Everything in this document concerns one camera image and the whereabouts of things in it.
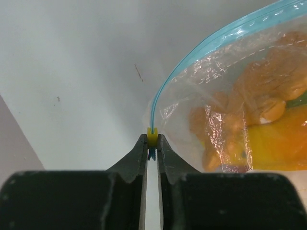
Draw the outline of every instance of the stain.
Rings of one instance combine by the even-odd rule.
[[[143,78],[141,77],[140,72],[139,72],[138,68],[136,67],[136,64],[134,64],[134,66],[135,66],[136,71],[138,72],[138,75],[139,75],[140,79],[141,79],[142,82],[143,82],[144,80],[143,80]]]

